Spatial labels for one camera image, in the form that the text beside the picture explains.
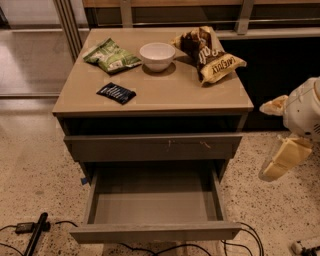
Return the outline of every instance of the white bowl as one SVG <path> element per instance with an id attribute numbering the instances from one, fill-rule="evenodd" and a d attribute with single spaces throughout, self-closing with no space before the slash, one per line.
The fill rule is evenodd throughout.
<path id="1" fill-rule="evenodd" d="M 166 43 L 150 43 L 140 48 L 143 63 L 153 72 L 161 72 L 168 68 L 175 53 L 175 48 Z"/>

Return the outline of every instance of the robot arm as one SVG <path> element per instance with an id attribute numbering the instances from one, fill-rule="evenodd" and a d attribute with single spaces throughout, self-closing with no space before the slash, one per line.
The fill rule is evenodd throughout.
<path id="1" fill-rule="evenodd" d="M 263 104 L 260 111 L 283 116 L 284 126 L 296 136 L 282 139 L 278 151 L 263 165 L 260 179 L 273 181 L 311 154 L 312 141 L 320 141 L 320 77 L 308 79 L 289 96 Z"/>

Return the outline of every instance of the black cable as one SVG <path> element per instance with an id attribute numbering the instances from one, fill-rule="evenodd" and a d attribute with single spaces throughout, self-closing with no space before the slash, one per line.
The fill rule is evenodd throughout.
<path id="1" fill-rule="evenodd" d="M 181 245 L 173 246 L 171 248 L 168 248 L 168 249 L 165 249 L 165 250 L 157 252 L 156 255 L 159 255 L 161 253 L 164 253 L 164 252 L 167 252 L 167 251 L 170 251 L 170 250 L 173 250 L 173 249 L 177 249 L 177 248 L 180 248 L 180 247 L 189 247 L 189 246 L 196 247 L 196 248 L 202 250 L 203 252 L 205 252 L 208 256 L 211 256 L 211 254 L 207 250 L 205 250 L 204 248 L 202 248 L 201 246 L 199 246 L 197 244 L 181 244 Z"/>
<path id="2" fill-rule="evenodd" d="M 144 249 L 144 248 L 133 248 L 127 244 L 124 244 L 124 243 L 120 243 L 120 245 L 123 245 L 125 247 L 127 247 L 128 249 L 132 250 L 132 251 L 145 251 L 145 252 L 149 252 L 152 254 L 152 256 L 158 256 L 160 255 L 161 253 L 164 253 L 164 252 L 168 252 L 168 251 L 171 251 L 171 250 L 174 250 L 174 249 L 177 249 L 177 248 L 180 248 L 180 247 L 196 247 L 202 251 L 204 251 L 208 256 L 211 256 L 211 254 L 205 250 L 204 248 L 202 248 L 201 246 L 199 245 L 196 245 L 196 244 L 181 244 L 181 245 L 176 245 L 176 246 L 172 246 L 170 248 L 167 248 L 167 249 L 164 249 L 162 251 L 159 251 L 159 252 L 154 252 L 154 251 L 151 251 L 151 250 L 148 250 L 148 249 Z"/>
<path id="3" fill-rule="evenodd" d="M 14 248 L 14 247 L 11 246 L 11 245 L 3 244 L 3 243 L 0 243 L 0 245 L 5 246 L 5 247 L 8 247 L 8 248 L 10 248 L 10 249 L 13 249 L 13 250 L 15 250 L 16 252 L 18 252 L 21 256 L 23 256 L 22 252 L 20 252 L 18 249 Z"/>
<path id="4" fill-rule="evenodd" d="M 69 221 L 69 220 L 57 221 L 55 224 L 62 224 L 62 223 L 70 223 L 70 224 L 72 224 L 73 226 L 78 227 L 77 224 L 75 224 L 74 222 Z"/>
<path id="5" fill-rule="evenodd" d="M 225 244 L 225 245 L 232 245 L 232 246 L 238 246 L 238 247 L 245 248 L 245 249 L 250 253 L 250 255 L 253 256 L 251 250 L 250 250 L 247 246 L 245 246 L 245 245 L 242 245 L 242 244 L 231 244 L 231 243 L 227 243 L 227 242 L 225 242 L 225 241 L 223 241 L 223 240 L 220 240 L 220 242 L 223 243 L 223 244 Z"/>
<path id="6" fill-rule="evenodd" d="M 0 229 L 0 231 L 6 229 L 6 228 L 16 228 L 17 226 L 14 226 L 14 225 L 9 225 L 9 226 L 5 226 L 3 228 Z"/>
<path id="7" fill-rule="evenodd" d="M 244 226 L 247 226 L 248 228 L 250 228 L 250 229 L 255 233 L 257 239 L 259 240 L 260 249 L 261 249 L 261 255 L 264 256 L 264 248 L 263 248 L 261 239 L 260 239 L 258 233 L 255 231 L 255 229 L 254 229 L 253 227 L 251 227 L 250 225 L 246 224 L 246 223 L 243 223 L 243 222 L 239 222 L 239 223 L 242 224 L 242 225 L 244 225 Z"/>
<path id="8" fill-rule="evenodd" d="M 144 251 L 144 252 L 149 252 L 149 253 L 151 253 L 153 256 L 157 255 L 155 252 L 153 252 L 153 251 L 151 251 L 151 250 L 148 250 L 148 249 L 138 248 L 138 247 L 134 248 L 134 247 L 131 247 L 131 246 L 129 246 L 129 245 L 127 245 L 127 244 L 124 244 L 124 243 L 120 243 L 120 245 L 122 245 L 122 246 L 130 249 L 131 251 Z"/>
<path id="9" fill-rule="evenodd" d="M 247 229 L 242 228 L 242 229 L 240 229 L 240 230 L 247 232 L 248 234 L 250 234 L 250 235 L 256 240 L 256 242 L 257 242 L 257 244 L 258 244 L 258 246 L 259 246 L 259 255 L 261 256 L 261 255 L 262 255 L 262 253 L 261 253 L 261 246 L 260 246 L 260 243 L 259 243 L 258 238 L 256 238 L 256 236 L 255 236 L 252 232 L 250 232 L 249 230 L 247 230 Z"/>

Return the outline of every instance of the closed drawer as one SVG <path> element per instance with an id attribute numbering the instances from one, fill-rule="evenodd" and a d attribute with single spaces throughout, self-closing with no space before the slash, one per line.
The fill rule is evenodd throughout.
<path id="1" fill-rule="evenodd" d="M 233 239 L 209 161 L 97 165 L 79 243 Z"/>
<path id="2" fill-rule="evenodd" d="M 155 161 L 233 158 L 236 133 L 66 136 L 75 161 Z"/>

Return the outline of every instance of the chip bag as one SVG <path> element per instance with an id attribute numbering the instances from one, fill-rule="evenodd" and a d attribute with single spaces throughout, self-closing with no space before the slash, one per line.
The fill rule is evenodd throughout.
<path id="1" fill-rule="evenodd" d="M 110 75 L 142 64 L 138 57 L 120 48 L 111 38 L 90 48 L 82 58 L 85 62 L 98 65 Z"/>
<path id="2" fill-rule="evenodd" d="M 205 83 L 216 83 L 237 67 L 247 63 L 219 49 L 213 49 L 210 28 L 199 27 L 171 40 L 171 44 L 185 52 L 196 61 L 199 80 Z"/>

